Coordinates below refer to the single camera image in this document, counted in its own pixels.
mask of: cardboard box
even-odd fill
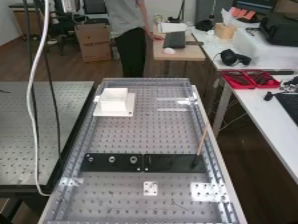
[[[224,23],[217,23],[214,32],[221,39],[233,39],[235,33],[235,27],[225,26]]]
[[[112,59],[108,26],[102,24],[77,25],[76,35],[85,62]]]
[[[80,44],[83,60],[85,62],[104,61],[112,59],[109,43]]]

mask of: white box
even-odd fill
[[[271,45],[261,31],[253,31],[253,34],[254,36],[242,28],[235,31],[233,45],[243,55],[251,57],[258,64],[265,62],[281,63],[282,60],[289,65],[297,66],[298,47]]]
[[[105,88],[100,97],[102,112],[125,112],[128,99],[126,88]]]

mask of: paper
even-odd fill
[[[225,9],[221,10],[221,14],[226,26],[234,26],[235,28],[258,28],[261,25],[261,23],[243,23],[238,21]]]
[[[160,23],[161,33],[185,32],[188,26],[184,23]]]

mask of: keyboard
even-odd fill
[[[185,48],[185,45],[185,32],[174,32],[165,35],[164,48]]]
[[[275,97],[298,126],[298,94],[278,93]]]

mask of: black object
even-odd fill
[[[298,22],[283,14],[267,15],[259,28],[270,44],[298,47]]]
[[[239,63],[242,63],[243,65],[249,65],[250,64],[250,62],[251,62],[251,58],[250,57],[247,57],[247,56],[245,56],[242,54],[235,54],[235,57],[237,57]]]
[[[289,86],[289,85],[298,85],[298,76],[289,82],[285,82],[283,85]]]
[[[278,93],[275,97],[298,126],[298,94]]]
[[[237,62],[242,63],[243,65],[249,65],[251,62],[250,57],[235,54],[230,49],[221,52],[221,60],[228,66],[233,66]]]
[[[122,62],[124,77],[142,77],[146,62],[146,36],[142,28],[136,28],[114,38]]]
[[[19,199],[8,199],[0,213],[0,223],[12,224],[12,219],[19,211],[23,201]]]
[[[182,0],[178,17],[177,18],[173,18],[170,16],[168,18],[168,20],[169,20],[170,23],[181,23],[181,22],[184,22],[184,11],[185,11],[185,0]]]
[[[273,99],[273,96],[274,96],[273,93],[271,92],[267,92],[263,100],[270,101]]]
[[[173,32],[165,35],[165,42],[164,48],[185,48],[186,41],[185,41],[185,32]]]
[[[212,20],[202,20],[196,24],[196,29],[208,32],[214,27]]]
[[[109,25],[109,20],[106,18],[96,18],[96,19],[86,19],[84,24],[105,24]]]
[[[83,172],[141,172],[142,154],[86,153]]]
[[[106,14],[106,7],[104,0],[84,0],[85,14]]]
[[[146,154],[144,170],[149,173],[205,173],[202,156],[193,154]]]
[[[234,0],[233,6],[255,11],[259,14],[270,13],[277,5],[277,0]]]

